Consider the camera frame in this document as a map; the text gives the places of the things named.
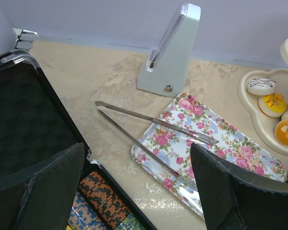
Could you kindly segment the white chocolate-drizzle donut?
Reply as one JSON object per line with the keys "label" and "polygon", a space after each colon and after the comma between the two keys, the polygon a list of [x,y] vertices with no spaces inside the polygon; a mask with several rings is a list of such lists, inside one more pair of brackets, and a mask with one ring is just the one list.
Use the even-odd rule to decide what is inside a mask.
{"label": "white chocolate-drizzle donut", "polygon": [[288,119],[281,120],[276,125],[275,137],[281,144],[288,146]]}

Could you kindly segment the white striped donut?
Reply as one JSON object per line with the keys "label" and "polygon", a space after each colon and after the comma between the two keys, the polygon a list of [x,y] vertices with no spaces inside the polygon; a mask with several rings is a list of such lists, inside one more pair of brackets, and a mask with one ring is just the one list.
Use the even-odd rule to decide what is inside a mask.
{"label": "white striped donut", "polygon": [[272,78],[253,78],[247,84],[247,91],[253,95],[265,96],[276,92],[277,82]]}

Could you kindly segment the yellow glazed donut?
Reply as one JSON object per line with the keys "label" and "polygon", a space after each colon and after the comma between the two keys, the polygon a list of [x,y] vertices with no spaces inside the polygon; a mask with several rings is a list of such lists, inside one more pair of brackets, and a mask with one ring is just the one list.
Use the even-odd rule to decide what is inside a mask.
{"label": "yellow glazed donut", "polygon": [[287,110],[287,103],[282,94],[273,93],[258,99],[260,110],[269,117],[278,118]]}

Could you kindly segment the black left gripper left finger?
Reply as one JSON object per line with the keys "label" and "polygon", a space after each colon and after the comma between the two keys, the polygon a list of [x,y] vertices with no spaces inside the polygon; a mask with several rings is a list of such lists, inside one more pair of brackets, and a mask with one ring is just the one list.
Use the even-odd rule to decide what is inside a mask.
{"label": "black left gripper left finger", "polygon": [[84,145],[0,178],[0,230],[64,230],[84,165]]}

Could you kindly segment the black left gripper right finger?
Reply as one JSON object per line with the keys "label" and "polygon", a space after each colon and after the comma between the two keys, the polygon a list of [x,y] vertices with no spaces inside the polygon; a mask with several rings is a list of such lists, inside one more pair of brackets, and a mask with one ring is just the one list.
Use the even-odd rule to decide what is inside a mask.
{"label": "black left gripper right finger", "polygon": [[288,230],[288,181],[239,167],[199,144],[192,170],[209,230]]}

